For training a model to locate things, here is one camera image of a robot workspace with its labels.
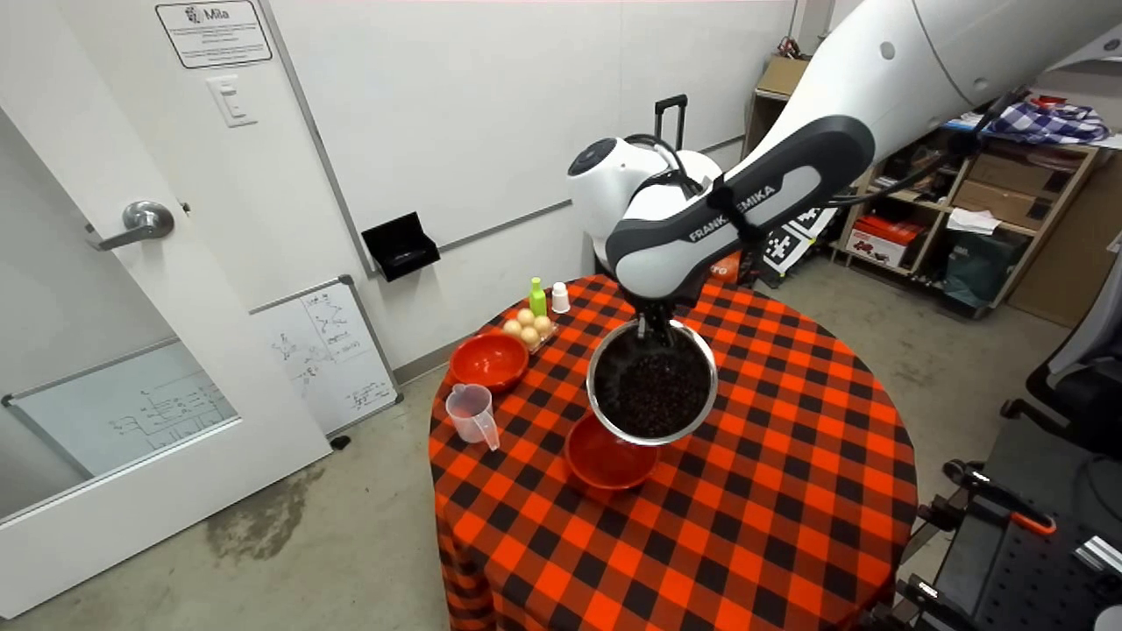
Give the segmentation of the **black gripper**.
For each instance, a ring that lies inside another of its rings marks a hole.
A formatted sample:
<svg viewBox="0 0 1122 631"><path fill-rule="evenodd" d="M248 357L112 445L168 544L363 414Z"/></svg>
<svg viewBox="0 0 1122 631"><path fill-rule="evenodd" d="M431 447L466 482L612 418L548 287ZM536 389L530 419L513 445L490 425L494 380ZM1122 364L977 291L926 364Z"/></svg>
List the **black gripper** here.
<svg viewBox="0 0 1122 631"><path fill-rule="evenodd" d="M676 305L670 298L639 302L639 338L667 338Z"/></svg>

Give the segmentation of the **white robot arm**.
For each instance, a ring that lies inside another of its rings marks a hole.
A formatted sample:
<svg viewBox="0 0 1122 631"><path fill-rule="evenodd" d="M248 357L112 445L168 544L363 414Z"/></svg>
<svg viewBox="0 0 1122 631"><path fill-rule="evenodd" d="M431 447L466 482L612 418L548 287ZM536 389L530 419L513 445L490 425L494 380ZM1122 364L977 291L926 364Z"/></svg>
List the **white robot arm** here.
<svg viewBox="0 0 1122 631"><path fill-rule="evenodd" d="M744 162L689 173L648 132L604 138L566 163L571 201L639 324L659 328L709 263L1117 23L1122 0L861 0Z"/></svg>

